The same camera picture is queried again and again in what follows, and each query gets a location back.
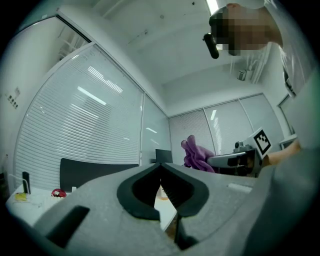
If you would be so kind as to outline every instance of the white wall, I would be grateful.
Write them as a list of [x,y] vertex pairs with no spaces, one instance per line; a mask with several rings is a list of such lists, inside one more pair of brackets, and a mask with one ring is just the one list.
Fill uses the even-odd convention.
[[166,113],[163,89],[153,80],[150,70],[137,53],[123,45],[122,35],[111,23],[85,6],[63,5],[58,13],[84,35],[103,48],[146,91],[152,100]]
[[278,104],[286,97],[288,91],[285,87],[285,80],[283,75],[283,65],[280,57],[279,47],[272,45],[268,61],[264,66],[259,83],[263,87],[263,93],[269,101],[272,109],[279,120],[284,137],[289,136],[290,129],[288,127],[285,116],[283,115]]
[[[13,130],[20,127],[21,115],[29,107],[29,92],[39,85],[41,78],[59,61],[58,40],[64,24],[56,19],[46,19],[15,36],[2,57],[0,66],[0,152],[8,154],[16,142]],[[15,88],[20,95],[15,100],[15,109],[7,100],[15,97]]]
[[259,84],[236,79],[238,68],[232,76],[230,65],[205,69],[165,84],[165,100],[169,117],[261,93]]

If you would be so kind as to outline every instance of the person's hand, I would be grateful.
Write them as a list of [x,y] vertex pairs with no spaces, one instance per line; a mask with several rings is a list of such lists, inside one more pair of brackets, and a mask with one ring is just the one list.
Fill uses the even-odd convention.
[[287,148],[284,150],[273,152],[266,155],[262,160],[261,168],[270,166],[270,165],[277,165],[282,160],[298,153],[300,151],[300,144],[299,141],[296,139],[293,141]]

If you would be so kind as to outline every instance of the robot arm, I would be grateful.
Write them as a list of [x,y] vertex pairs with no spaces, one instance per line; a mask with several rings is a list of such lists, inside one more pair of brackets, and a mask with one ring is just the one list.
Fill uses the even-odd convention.
[[266,133],[259,128],[244,141],[237,141],[233,153],[209,157],[207,163],[215,168],[244,168],[258,173],[262,160],[272,148]]

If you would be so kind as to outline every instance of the purple plush toy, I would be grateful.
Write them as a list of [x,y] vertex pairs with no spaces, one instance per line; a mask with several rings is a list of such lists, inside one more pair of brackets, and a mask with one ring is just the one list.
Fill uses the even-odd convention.
[[184,164],[193,169],[215,173],[214,169],[207,164],[207,159],[214,157],[215,154],[210,150],[196,145],[196,138],[190,135],[187,140],[181,142],[181,147],[185,150]]

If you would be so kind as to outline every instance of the yellow sticker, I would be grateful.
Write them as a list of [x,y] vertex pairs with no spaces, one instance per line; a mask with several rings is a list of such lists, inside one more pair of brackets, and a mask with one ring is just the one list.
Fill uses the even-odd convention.
[[16,201],[27,201],[27,194],[26,193],[16,193],[14,195],[14,199]]

